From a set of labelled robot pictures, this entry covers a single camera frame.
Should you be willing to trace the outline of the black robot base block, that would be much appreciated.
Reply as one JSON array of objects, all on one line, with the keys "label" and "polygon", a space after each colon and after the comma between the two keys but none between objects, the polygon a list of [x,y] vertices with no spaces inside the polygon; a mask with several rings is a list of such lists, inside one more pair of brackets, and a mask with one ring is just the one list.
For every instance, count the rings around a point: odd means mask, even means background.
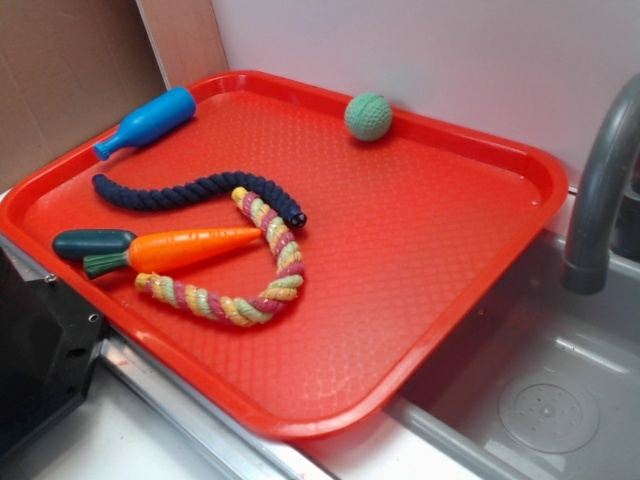
[{"label": "black robot base block", "polygon": [[104,315],[63,280],[26,280],[1,254],[1,459],[88,394]]}]

